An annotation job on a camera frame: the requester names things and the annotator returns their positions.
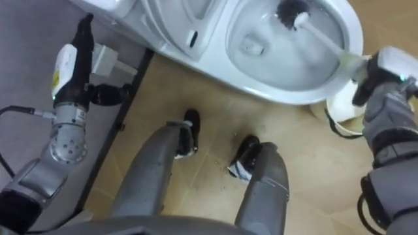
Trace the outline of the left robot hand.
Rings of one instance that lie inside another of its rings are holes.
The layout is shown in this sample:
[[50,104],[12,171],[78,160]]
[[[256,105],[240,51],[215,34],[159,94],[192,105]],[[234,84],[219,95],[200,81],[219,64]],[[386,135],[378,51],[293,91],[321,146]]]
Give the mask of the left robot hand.
[[118,87],[110,84],[94,85],[90,82],[95,46],[91,30],[93,19],[94,15],[88,13],[78,22],[76,33],[69,43],[76,49],[72,75],[54,95],[54,108],[63,104],[75,104],[86,110],[90,104],[116,106],[128,101],[131,96],[131,84]]

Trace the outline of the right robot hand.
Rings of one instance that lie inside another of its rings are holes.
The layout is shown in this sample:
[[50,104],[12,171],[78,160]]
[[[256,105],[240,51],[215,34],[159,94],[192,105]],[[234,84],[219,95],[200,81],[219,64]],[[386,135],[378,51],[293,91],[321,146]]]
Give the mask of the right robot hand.
[[357,80],[352,103],[363,106],[375,88],[385,83],[401,84],[410,77],[417,79],[417,56],[394,46],[383,47],[366,60],[365,75]]

